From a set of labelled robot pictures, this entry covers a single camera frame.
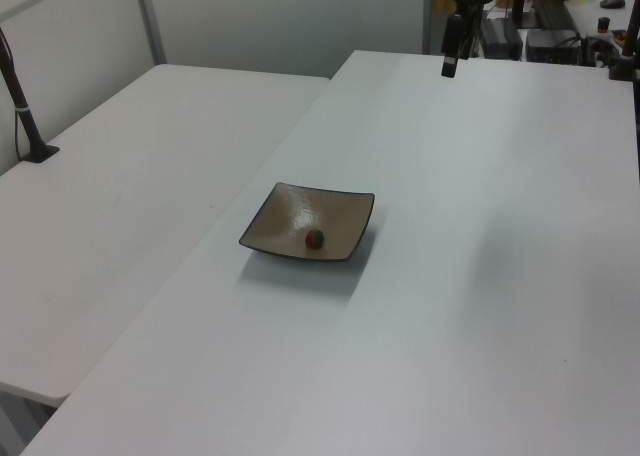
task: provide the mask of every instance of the small ball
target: small ball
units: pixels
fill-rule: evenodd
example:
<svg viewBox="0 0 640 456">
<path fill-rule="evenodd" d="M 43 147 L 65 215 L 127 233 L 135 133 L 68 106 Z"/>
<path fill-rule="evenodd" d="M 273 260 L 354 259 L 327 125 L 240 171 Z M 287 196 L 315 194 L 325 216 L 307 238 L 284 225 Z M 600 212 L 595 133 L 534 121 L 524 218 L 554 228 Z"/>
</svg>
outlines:
<svg viewBox="0 0 640 456">
<path fill-rule="evenodd" d="M 304 242 L 311 249 L 321 248 L 324 244 L 324 234 L 319 229 L 310 229 L 304 238 Z"/>
</svg>

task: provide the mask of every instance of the white wall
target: white wall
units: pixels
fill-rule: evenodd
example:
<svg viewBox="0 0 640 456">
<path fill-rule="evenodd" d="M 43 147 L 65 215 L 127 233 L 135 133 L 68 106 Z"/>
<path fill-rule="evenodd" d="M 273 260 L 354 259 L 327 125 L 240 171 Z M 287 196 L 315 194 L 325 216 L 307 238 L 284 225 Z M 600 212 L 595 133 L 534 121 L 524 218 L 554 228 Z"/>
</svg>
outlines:
<svg viewBox="0 0 640 456">
<path fill-rule="evenodd" d="M 153 66 L 138 0 L 44 0 L 0 26 L 45 141 Z M 25 137 L 20 145 L 24 154 Z M 0 174 L 16 162 L 13 102 L 0 79 Z"/>
<path fill-rule="evenodd" d="M 355 49 L 420 53 L 423 2 L 151 0 L 149 9 L 169 63 L 332 77 Z"/>
</svg>

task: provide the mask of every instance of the square plate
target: square plate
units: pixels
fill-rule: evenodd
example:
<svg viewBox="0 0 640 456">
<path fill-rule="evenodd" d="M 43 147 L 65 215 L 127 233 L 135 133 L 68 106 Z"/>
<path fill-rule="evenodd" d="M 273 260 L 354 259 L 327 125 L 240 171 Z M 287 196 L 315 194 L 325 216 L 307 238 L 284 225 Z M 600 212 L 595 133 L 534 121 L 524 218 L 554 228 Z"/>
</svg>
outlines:
<svg viewBox="0 0 640 456">
<path fill-rule="evenodd" d="M 375 196 L 277 183 L 240 244 L 263 253 L 310 261 L 346 261 L 364 235 Z M 310 229 L 324 233 L 321 248 L 305 243 Z"/>
</svg>

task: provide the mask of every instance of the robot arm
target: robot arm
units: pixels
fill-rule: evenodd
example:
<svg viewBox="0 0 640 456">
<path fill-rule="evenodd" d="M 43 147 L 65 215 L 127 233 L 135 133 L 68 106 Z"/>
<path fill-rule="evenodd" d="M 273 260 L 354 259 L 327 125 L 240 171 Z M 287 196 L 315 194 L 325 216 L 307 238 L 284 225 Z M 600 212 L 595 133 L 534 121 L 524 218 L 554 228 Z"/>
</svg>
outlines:
<svg viewBox="0 0 640 456">
<path fill-rule="evenodd" d="M 442 76 L 456 75 L 458 59 L 469 59 L 473 41 L 480 30 L 484 5 L 493 0 L 453 0 L 456 11 L 447 19 L 441 51 L 444 53 Z"/>
</svg>

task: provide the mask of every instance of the table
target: table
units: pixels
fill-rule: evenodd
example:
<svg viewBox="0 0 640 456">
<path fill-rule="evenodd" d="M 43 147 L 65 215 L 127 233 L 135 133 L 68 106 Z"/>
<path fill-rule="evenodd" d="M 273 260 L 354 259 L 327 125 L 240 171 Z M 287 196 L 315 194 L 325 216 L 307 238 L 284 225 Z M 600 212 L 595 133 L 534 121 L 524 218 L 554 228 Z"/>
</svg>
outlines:
<svg viewBox="0 0 640 456">
<path fill-rule="evenodd" d="M 24 455 L 633 454 L 631 85 L 441 66 L 354 53 Z M 277 181 L 376 194 L 349 262 L 238 244 Z"/>
<path fill-rule="evenodd" d="M 0 390 L 58 406 L 327 84 L 158 66 L 0 178 Z"/>
</svg>

